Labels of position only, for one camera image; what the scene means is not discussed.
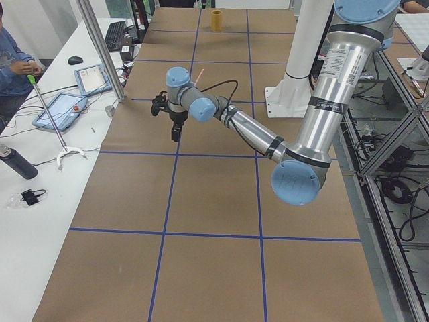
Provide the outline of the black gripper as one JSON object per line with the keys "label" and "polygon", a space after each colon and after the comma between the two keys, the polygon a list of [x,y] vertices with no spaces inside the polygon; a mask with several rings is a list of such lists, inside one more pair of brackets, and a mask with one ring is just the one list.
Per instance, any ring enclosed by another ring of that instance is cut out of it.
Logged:
{"label": "black gripper", "polygon": [[173,128],[171,129],[171,139],[174,142],[180,142],[182,127],[184,126],[186,120],[188,119],[188,112],[187,111],[181,111],[181,112],[170,111],[169,117],[173,122]]}

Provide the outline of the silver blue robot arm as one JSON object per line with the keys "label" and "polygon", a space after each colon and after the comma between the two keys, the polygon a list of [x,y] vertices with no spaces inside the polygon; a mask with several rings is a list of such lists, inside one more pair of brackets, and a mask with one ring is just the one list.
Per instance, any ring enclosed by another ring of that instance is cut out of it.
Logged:
{"label": "silver blue robot arm", "polygon": [[275,161],[274,193],[291,205],[312,202],[330,168],[329,150],[368,57],[391,45],[397,1],[303,1],[284,78],[266,101],[281,117],[302,119],[288,143],[228,99],[202,92],[182,67],[166,74],[169,113],[218,119]]}

